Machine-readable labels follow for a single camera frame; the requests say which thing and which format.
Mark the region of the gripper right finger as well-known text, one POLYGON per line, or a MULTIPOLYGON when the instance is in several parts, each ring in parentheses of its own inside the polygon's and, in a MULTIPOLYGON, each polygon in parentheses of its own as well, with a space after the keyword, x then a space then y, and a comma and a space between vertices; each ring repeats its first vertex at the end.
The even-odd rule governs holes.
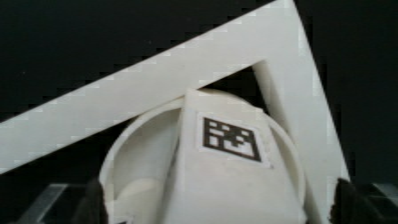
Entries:
POLYGON ((398 185, 337 179, 330 224, 398 224, 398 185))

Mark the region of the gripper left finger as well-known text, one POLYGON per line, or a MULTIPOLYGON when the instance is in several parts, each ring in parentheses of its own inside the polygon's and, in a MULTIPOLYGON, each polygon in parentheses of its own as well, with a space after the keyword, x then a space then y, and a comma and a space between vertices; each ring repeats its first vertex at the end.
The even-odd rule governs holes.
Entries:
POLYGON ((12 224, 108 224, 99 180, 51 183, 12 224))

